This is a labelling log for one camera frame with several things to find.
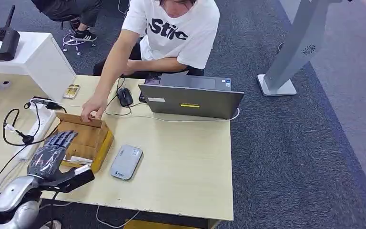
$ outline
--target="computer mouse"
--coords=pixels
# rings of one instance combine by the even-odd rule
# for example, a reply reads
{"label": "computer mouse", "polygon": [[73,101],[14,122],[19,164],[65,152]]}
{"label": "computer mouse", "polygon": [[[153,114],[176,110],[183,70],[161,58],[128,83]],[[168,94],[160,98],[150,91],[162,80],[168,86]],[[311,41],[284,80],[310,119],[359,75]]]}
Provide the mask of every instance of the computer mouse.
{"label": "computer mouse", "polygon": [[128,88],[122,87],[117,91],[118,98],[120,100],[121,106],[128,107],[131,105],[134,101],[131,96],[130,90]]}

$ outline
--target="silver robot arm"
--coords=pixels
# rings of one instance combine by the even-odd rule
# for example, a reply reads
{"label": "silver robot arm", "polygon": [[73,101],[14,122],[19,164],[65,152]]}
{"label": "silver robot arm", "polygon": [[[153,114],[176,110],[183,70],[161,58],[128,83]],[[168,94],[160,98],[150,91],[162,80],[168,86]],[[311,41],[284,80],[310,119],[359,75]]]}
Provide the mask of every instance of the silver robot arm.
{"label": "silver robot arm", "polygon": [[48,139],[31,159],[27,176],[11,181],[0,194],[0,229],[28,229],[39,213],[42,191],[69,193],[94,180],[89,165],[59,170],[65,151],[76,137],[74,131],[60,132]]}

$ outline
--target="hand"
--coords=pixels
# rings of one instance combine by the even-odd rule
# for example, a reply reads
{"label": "hand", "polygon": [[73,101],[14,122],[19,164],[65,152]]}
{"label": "hand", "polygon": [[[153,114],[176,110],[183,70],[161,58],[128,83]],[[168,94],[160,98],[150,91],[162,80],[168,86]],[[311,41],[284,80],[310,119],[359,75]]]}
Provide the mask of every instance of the hand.
{"label": "hand", "polygon": [[137,61],[128,60],[127,67],[123,72],[123,75],[132,75],[134,72],[136,72],[138,69],[136,68]]}
{"label": "hand", "polygon": [[91,112],[96,111],[96,118],[101,119],[104,111],[107,107],[107,96],[94,94],[85,104],[82,106],[82,121],[88,123],[92,117]]}

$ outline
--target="small box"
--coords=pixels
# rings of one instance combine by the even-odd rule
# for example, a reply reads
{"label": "small box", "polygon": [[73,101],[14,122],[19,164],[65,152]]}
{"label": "small box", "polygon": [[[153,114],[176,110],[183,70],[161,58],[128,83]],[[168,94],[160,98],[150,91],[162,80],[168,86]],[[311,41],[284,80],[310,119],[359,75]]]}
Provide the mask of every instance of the small box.
{"label": "small box", "polygon": [[[92,119],[89,123],[84,123],[80,116],[57,113],[60,119],[57,132],[74,130],[78,132],[76,138],[66,151],[65,158],[69,160],[71,156],[78,156],[92,160],[91,169],[93,173],[99,171],[104,159],[113,143],[113,133],[106,123],[99,119]],[[81,167],[82,165],[62,161],[61,165],[69,167]]]}

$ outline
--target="sneaker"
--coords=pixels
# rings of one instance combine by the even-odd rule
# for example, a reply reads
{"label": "sneaker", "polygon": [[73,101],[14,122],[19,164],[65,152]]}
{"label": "sneaker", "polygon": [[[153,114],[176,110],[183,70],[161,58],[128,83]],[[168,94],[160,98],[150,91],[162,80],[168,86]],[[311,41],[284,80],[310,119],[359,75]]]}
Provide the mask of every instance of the sneaker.
{"label": "sneaker", "polygon": [[85,30],[85,31],[76,30],[76,32],[73,35],[73,37],[77,41],[84,41],[84,42],[93,42],[93,41],[95,41],[97,39],[97,35],[91,33],[88,30]]}
{"label": "sneaker", "polygon": [[76,30],[79,28],[79,25],[81,24],[81,21],[79,19],[70,21],[71,30],[76,33]]}
{"label": "sneaker", "polygon": [[[50,229],[50,226],[51,226],[51,220],[48,221],[46,224],[44,224],[44,226],[42,226],[40,229]],[[59,222],[58,220],[54,220],[52,229],[61,229],[61,228],[62,228],[61,222]]]}

